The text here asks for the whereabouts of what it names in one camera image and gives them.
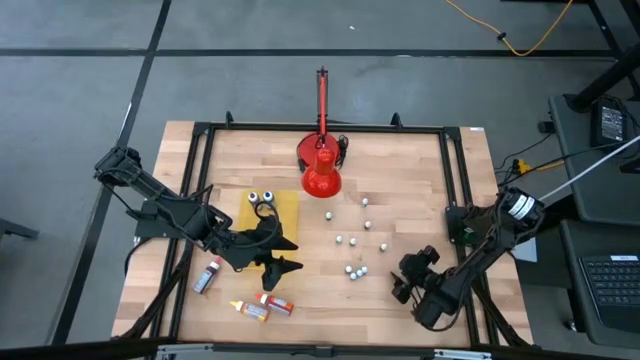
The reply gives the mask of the right arm's gripper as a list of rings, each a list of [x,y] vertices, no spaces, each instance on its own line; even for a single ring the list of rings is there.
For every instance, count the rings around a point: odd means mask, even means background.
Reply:
[[[405,254],[399,262],[399,269],[405,281],[391,272],[393,296],[401,304],[406,304],[414,288],[426,290],[435,280],[436,273],[430,268],[440,259],[438,251],[431,245],[415,254]]]

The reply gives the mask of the left arm's gripper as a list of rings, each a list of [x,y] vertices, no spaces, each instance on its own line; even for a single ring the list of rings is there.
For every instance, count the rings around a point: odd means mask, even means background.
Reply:
[[[264,266],[262,288],[272,291],[286,273],[300,270],[302,263],[274,258],[271,250],[295,251],[298,246],[280,233],[280,226],[265,227],[241,232],[218,230],[214,233],[214,249],[234,270],[240,271],[251,262]]]

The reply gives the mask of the yellow cutting board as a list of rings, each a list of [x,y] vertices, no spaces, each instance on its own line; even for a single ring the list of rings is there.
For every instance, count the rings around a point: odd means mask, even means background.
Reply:
[[[234,218],[233,228],[237,231],[254,229],[259,218],[255,215],[252,208],[253,203],[249,197],[255,193],[260,199],[263,199],[265,190],[253,188],[242,192],[239,212]],[[299,194],[294,190],[275,190],[270,191],[279,219],[282,225],[283,235],[286,239],[294,244],[298,244],[298,214],[299,214]]]

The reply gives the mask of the red-orange ink bottle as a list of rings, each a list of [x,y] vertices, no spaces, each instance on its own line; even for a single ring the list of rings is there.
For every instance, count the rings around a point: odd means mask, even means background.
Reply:
[[[284,299],[278,298],[267,293],[258,293],[255,295],[260,304],[264,305],[271,311],[282,313],[290,316],[294,310],[294,305]]]

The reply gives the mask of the yellow ink bottle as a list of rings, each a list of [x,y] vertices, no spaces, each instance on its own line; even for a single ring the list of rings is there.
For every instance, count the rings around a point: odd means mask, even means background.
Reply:
[[[231,301],[230,304],[237,312],[241,313],[245,317],[259,322],[266,322],[270,314],[268,309],[253,303],[237,300]]]

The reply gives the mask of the pink ink bottle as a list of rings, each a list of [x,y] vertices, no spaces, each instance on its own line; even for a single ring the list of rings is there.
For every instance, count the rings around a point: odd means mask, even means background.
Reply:
[[[198,281],[195,283],[193,290],[198,294],[204,294],[208,287],[213,282],[217,273],[219,272],[221,266],[222,259],[217,257],[215,260],[209,263],[209,265],[205,268],[203,273],[201,274]]]

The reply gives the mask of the red desk lamp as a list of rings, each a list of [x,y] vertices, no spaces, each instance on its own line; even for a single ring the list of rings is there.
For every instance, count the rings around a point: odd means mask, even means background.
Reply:
[[[321,67],[316,72],[317,129],[303,137],[296,147],[296,155],[303,190],[316,198],[330,198],[342,188],[339,170],[342,168],[349,139],[329,133],[328,84],[329,73]]]

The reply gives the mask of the dark desk with keyboard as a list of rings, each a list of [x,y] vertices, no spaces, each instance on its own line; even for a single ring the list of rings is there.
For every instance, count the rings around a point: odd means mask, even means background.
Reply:
[[[597,345],[640,350],[640,333],[604,326],[598,319],[579,258],[600,255],[640,255],[640,227],[563,220],[559,224],[569,273],[568,291],[573,321],[579,332]]]

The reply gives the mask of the dark grey desk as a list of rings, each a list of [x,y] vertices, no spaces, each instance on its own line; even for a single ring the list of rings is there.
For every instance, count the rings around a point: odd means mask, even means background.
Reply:
[[[563,96],[548,100],[569,177],[587,169],[607,153],[590,145],[591,113],[573,111]],[[616,155],[569,185],[570,200],[585,222],[640,226],[640,174],[623,173],[627,161]]]

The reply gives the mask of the black keyboard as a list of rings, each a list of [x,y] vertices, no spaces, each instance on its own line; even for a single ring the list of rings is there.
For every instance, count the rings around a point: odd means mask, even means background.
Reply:
[[[579,264],[599,321],[640,333],[640,255],[585,256]]]

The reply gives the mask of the black furniture foot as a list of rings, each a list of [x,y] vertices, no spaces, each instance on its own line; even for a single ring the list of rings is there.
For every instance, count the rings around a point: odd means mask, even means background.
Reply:
[[[4,235],[16,235],[25,239],[37,239],[39,231],[0,218],[0,239]]]

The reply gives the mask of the black power adapter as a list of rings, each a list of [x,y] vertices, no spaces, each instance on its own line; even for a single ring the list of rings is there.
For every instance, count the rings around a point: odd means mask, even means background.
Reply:
[[[600,98],[591,107],[590,145],[616,144],[627,140],[627,117],[622,104],[611,98]]]

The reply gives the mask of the black desk leg frame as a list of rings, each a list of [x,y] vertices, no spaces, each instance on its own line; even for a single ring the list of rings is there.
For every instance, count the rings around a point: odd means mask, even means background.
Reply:
[[[604,15],[599,10],[595,0],[587,0],[587,4],[601,28],[601,32],[613,51],[615,63],[602,75],[587,85],[577,95],[564,94],[566,104],[576,112],[585,112],[599,98],[604,96],[611,88],[623,79],[627,79],[633,90],[629,101],[640,102],[640,82],[634,77],[634,72],[640,69],[640,1],[639,0],[615,0],[618,1],[634,29],[638,41],[627,50],[622,51],[610,30]]]

